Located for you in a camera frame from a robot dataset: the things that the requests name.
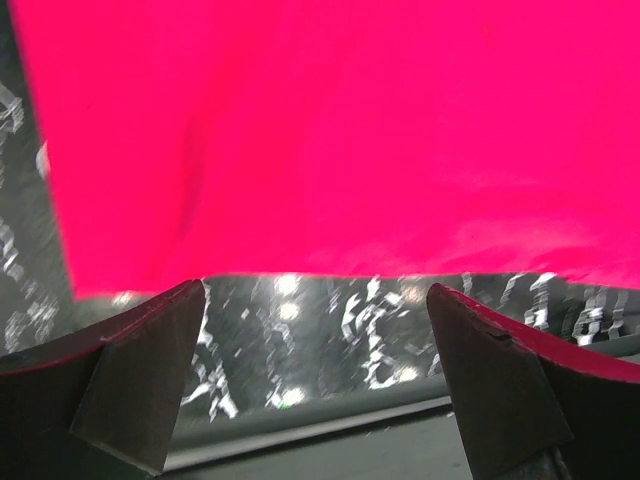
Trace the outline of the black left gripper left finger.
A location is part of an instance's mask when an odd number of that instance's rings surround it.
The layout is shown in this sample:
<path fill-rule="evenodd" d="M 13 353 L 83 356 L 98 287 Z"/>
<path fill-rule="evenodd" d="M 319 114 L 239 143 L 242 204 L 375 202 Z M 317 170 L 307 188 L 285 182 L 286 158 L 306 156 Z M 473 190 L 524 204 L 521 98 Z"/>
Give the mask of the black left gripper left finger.
<path fill-rule="evenodd" d="M 205 309 L 184 282 L 116 316 L 1 359 L 4 479 L 162 473 Z"/>

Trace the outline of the pink t shirt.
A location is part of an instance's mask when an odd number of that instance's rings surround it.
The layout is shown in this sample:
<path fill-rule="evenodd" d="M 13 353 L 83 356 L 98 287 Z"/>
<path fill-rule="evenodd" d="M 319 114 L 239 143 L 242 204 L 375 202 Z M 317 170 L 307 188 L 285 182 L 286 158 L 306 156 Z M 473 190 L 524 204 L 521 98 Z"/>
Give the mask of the pink t shirt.
<path fill-rule="evenodd" d="M 74 291 L 639 284 L 635 1 L 13 1 Z"/>

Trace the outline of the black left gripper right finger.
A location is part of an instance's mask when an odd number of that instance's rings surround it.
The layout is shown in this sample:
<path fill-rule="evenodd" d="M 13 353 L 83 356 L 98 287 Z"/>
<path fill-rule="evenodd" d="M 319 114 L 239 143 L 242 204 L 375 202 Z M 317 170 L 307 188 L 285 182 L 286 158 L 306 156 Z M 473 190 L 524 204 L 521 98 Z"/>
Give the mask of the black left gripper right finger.
<path fill-rule="evenodd" d="M 441 284 L 426 305 L 474 478 L 638 478 L 638 364 Z"/>

